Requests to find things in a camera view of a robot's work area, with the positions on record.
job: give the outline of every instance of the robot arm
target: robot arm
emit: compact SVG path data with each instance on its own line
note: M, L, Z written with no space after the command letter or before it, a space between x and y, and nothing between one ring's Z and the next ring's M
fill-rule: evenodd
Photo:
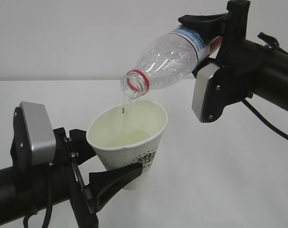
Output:
M265 46L246 40L250 1L231 0L228 13L179 18L183 25L211 40L223 37L215 59L207 59L196 77L192 109L203 123L216 121L226 106L256 94L288 111L288 53L264 33Z
M21 102L13 115L12 167L0 170L0 225L46 209L43 228L52 206L69 200L79 228L98 228L96 213L126 184L140 176L142 164L89 173L85 185L79 165L96 154L85 131L52 130L42 104Z

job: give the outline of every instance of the black tube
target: black tube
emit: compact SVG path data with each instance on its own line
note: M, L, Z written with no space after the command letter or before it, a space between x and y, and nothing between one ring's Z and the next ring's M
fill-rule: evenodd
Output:
M49 165L47 167L47 205L46 205L46 213L42 228L48 228L51 220L52 209L53 209L53 189L52 189L52 180L51 180L51 171Z
M252 83L253 93L288 111L288 55L274 54Z
M70 168L65 166L51 168L53 204L70 198L66 176L68 173L66 169ZM22 191L19 191L14 183L12 170L12 167L0 170L0 226L25 216L31 207L42 210L47 204L47 178L44 166L31 167L28 171L31 184L28 189Z

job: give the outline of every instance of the white wall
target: white wall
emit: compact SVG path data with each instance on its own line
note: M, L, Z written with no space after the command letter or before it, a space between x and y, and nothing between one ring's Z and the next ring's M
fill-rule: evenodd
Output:
M0 0L0 80L120 78L143 47L185 14L226 0ZM288 50L288 0L252 0L248 38Z

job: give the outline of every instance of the water bottle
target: water bottle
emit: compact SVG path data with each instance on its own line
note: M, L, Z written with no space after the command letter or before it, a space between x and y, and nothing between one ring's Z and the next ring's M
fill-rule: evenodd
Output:
M199 33L181 25L151 43L135 68L121 79L121 88L129 99L150 89L161 89L190 74L220 45L216 38L203 40Z

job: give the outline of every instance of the paper cup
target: paper cup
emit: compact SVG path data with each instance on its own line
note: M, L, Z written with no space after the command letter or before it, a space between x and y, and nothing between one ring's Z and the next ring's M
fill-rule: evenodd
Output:
M122 105L117 105L94 119L87 130L86 139L106 170L138 162L143 164L142 174L124 187L132 190L142 185L148 175L168 116L160 104L146 100L134 101L127 118L121 109ZM122 131L131 137L136 131L147 133L148 136L134 144L110 147L111 143L121 137Z

